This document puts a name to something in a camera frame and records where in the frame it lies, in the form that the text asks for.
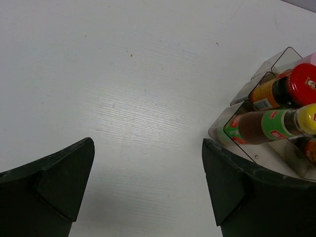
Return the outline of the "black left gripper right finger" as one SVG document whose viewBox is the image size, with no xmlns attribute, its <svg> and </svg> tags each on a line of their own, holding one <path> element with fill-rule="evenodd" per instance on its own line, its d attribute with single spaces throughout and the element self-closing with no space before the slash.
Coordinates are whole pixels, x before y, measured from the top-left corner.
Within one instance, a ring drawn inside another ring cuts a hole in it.
<svg viewBox="0 0 316 237">
<path fill-rule="evenodd" d="M 316 185 L 250 162 L 211 139 L 202 161 L 216 225 L 225 237 L 313 237 Z"/>
</svg>

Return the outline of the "yellow cap sauce bottle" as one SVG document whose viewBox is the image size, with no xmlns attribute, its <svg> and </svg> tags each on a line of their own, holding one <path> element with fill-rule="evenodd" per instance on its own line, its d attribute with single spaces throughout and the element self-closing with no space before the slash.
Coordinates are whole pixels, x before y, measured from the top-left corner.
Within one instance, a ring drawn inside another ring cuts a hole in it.
<svg viewBox="0 0 316 237">
<path fill-rule="evenodd" d="M 236 115 L 222 130 L 220 137 L 226 135 L 239 145 L 260 145 L 300 135 L 315 135 L 316 105 Z"/>
</svg>

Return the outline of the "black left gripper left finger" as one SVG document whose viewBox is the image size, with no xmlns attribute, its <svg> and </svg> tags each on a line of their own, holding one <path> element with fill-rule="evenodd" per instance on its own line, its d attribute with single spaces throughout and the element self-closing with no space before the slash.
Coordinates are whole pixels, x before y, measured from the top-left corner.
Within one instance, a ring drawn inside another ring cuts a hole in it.
<svg viewBox="0 0 316 237">
<path fill-rule="evenodd" d="M 94 142 L 87 137 L 2 172 L 0 235 L 67 237 L 78 218 L 94 155 Z"/>
</svg>

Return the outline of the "red lid chili jar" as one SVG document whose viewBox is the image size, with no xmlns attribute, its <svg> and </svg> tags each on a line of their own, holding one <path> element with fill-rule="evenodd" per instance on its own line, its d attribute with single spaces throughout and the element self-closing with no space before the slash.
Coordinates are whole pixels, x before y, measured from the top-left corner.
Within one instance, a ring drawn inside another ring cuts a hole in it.
<svg viewBox="0 0 316 237">
<path fill-rule="evenodd" d="M 299 137 L 293 141 L 294 145 L 303 153 L 309 162 L 316 165 L 316 138 Z"/>
</svg>

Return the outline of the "pink cap spice shaker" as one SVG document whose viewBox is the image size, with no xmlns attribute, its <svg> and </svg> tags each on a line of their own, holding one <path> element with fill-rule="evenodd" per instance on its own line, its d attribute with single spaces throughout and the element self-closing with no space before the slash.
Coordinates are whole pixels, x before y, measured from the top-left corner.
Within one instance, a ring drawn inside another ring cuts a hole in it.
<svg viewBox="0 0 316 237">
<path fill-rule="evenodd" d="M 304 63 L 312 64 L 312 65 L 315 66 L 316 65 L 316 53 L 314 52 L 314 53 L 310 54 L 309 56 L 306 56 L 306 57 L 298 60 L 296 62 L 296 66 L 300 65 L 300 64 L 304 64 Z"/>
</svg>

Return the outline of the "red lid dark sauce jar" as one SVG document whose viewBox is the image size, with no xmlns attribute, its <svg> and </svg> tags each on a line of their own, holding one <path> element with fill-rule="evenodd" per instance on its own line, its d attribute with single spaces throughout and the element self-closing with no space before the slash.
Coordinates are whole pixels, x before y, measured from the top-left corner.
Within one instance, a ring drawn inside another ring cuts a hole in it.
<svg viewBox="0 0 316 237">
<path fill-rule="evenodd" d="M 260 111 L 297 109 L 316 102 L 316 66 L 303 63 L 255 87 L 249 101 Z"/>
</svg>

